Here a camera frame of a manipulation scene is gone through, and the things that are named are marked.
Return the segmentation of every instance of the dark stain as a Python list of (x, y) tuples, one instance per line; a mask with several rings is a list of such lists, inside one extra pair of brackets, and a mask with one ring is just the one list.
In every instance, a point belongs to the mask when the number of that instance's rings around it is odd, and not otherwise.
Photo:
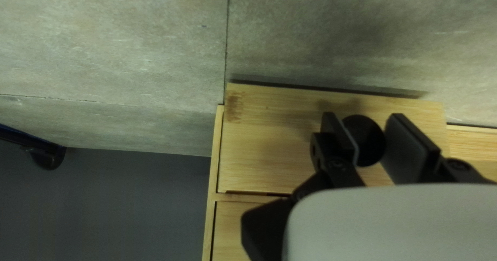
[(245, 92), (227, 91), (225, 105), (225, 117), (227, 121), (237, 121), (241, 119), (244, 108), (243, 97)]

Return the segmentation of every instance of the wooden drawer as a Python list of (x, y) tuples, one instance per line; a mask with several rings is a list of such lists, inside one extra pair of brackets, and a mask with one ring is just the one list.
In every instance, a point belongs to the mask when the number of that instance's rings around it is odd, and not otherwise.
[[(312, 132), (324, 111), (364, 114), (384, 126), (391, 113), (410, 118), (449, 156), (442, 104), (350, 93), (228, 84), (218, 192), (289, 194), (314, 173)], [(358, 169), (368, 186), (391, 185), (380, 165)]]
[(245, 211), (260, 205), (249, 202), (217, 202), (212, 261), (250, 261), (240, 239), (240, 219)]

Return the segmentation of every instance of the wooden surface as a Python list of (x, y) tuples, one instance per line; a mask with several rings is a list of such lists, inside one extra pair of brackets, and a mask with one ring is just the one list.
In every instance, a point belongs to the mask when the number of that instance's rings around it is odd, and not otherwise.
[(447, 125), (451, 156), (497, 182), (497, 129)]
[(214, 136), (212, 140), (212, 155), (211, 155), (211, 167), (209, 172), (209, 187), (207, 190), (207, 207), (205, 213), (204, 246), (202, 251), (202, 261), (209, 261), (211, 259), (212, 233), (214, 227), (214, 214), (216, 207), (216, 201), (214, 200), (213, 197), (216, 194), (217, 180), (218, 180), (219, 150), (221, 146), (223, 112), (224, 112), (224, 106), (219, 105), (216, 110), (216, 120), (214, 122)]
[[(289, 194), (314, 172), (309, 139), (324, 111), (364, 114), (384, 127), (401, 112), (449, 155), (438, 102), (293, 88), (228, 84), (218, 192)], [(391, 185), (380, 165), (360, 168), (368, 186)]]
[(212, 261), (250, 261), (240, 240), (240, 218), (245, 211), (257, 206), (260, 204), (217, 202)]

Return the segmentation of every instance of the screw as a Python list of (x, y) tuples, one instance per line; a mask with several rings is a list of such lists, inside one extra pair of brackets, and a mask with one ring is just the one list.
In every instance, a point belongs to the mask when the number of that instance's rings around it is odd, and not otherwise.
[(331, 160), (330, 161), (330, 165), (333, 166), (333, 167), (340, 168), (340, 167), (343, 166), (343, 162), (340, 161), (340, 160)]
[(468, 171), (471, 169), (466, 163), (458, 160), (450, 160), (447, 161), (449, 164), (449, 167), (454, 169), (454, 170), (460, 170), (460, 171)]
[(328, 162), (328, 164), (330, 164), (330, 166), (334, 167), (334, 168), (337, 168), (339, 169), (340, 171), (346, 171), (347, 170), (347, 165), (345, 165), (345, 163), (341, 160), (331, 160), (330, 162)]

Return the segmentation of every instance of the gray stone surface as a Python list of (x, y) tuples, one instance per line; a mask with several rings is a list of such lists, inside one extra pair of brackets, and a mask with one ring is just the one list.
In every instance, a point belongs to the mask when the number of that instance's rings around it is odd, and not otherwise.
[(497, 126), (497, 0), (230, 0), (227, 76), (404, 89)]
[(0, 0), (0, 94), (215, 112), (227, 0)]
[(76, 148), (210, 156), (214, 114), (0, 95), (0, 123)]

